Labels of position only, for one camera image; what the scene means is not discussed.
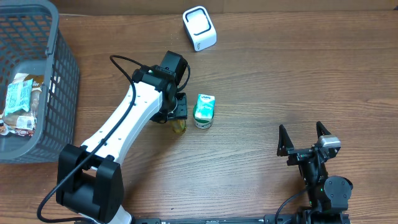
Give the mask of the teal snack packet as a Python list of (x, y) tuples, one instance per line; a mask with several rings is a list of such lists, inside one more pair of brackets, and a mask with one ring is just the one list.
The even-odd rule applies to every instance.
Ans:
[(30, 110), (32, 85), (33, 79), (8, 85), (4, 109), (5, 116), (19, 110), (24, 110), (25, 112)]

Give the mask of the yellow liquid bottle silver cap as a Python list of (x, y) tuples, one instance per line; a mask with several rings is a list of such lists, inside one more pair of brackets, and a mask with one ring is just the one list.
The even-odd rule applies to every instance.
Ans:
[(185, 119), (175, 119), (170, 121), (172, 130), (177, 134), (182, 134), (186, 130), (186, 120)]

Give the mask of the brown snack bag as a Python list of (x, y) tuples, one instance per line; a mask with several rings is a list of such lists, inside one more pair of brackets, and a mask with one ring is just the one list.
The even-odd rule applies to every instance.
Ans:
[(40, 94), (42, 93), (43, 75), (31, 75), (28, 73), (17, 73), (12, 83), (19, 83), (33, 79), (32, 92), (30, 98), (30, 110), (25, 112), (19, 110), (7, 116), (4, 111), (1, 114), (1, 135), (7, 136), (15, 134), (18, 136), (32, 137), (37, 126), (37, 115), (40, 103)]

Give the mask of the green lid white jar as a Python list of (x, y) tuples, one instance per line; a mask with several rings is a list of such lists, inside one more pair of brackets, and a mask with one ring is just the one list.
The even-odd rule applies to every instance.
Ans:
[(212, 109), (198, 109), (195, 105), (193, 108), (193, 119), (195, 121), (195, 126), (200, 129), (208, 129), (213, 124), (215, 111)]

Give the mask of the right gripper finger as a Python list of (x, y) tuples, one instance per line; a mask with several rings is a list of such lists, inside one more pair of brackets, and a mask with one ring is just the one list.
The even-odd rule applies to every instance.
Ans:
[(320, 138), (321, 136), (329, 136), (331, 135), (331, 132), (327, 130), (327, 128), (322, 124), (321, 121), (316, 122), (316, 128), (317, 128), (317, 136)]
[(288, 156), (289, 151), (294, 150), (294, 145), (283, 124), (279, 126), (279, 142), (277, 146), (277, 156)]

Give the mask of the teal tissue pack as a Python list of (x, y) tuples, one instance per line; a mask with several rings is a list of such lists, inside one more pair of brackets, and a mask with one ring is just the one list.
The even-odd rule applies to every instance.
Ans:
[(201, 120), (212, 120), (215, 110), (215, 97), (199, 94), (196, 103), (194, 117)]

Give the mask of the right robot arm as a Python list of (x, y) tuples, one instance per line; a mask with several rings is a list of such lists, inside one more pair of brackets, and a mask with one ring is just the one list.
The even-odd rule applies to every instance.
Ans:
[(341, 149), (341, 141), (321, 122), (316, 123), (317, 142), (310, 148), (296, 149), (286, 128), (279, 126), (277, 155), (287, 156), (288, 166), (297, 166), (305, 188), (289, 197), (278, 208), (274, 216), (275, 223), (281, 223), (280, 213), (292, 200), (306, 193), (310, 205), (300, 207), (289, 216), (286, 223), (349, 223), (348, 209), (353, 183), (342, 176), (329, 176), (325, 163), (336, 157)]

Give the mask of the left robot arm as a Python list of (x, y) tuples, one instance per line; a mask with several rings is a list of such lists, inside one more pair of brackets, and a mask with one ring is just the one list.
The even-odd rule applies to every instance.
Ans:
[(132, 223), (125, 209), (121, 166), (128, 150), (149, 122), (170, 122), (184, 131), (190, 74), (182, 55), (166, 52), (159, 65), (140, 65), (128, 75), (129, 89), (121, 104), (81, 146), (66, 144), (58, 157), (56, 201), (78, 214), (73, 223)]

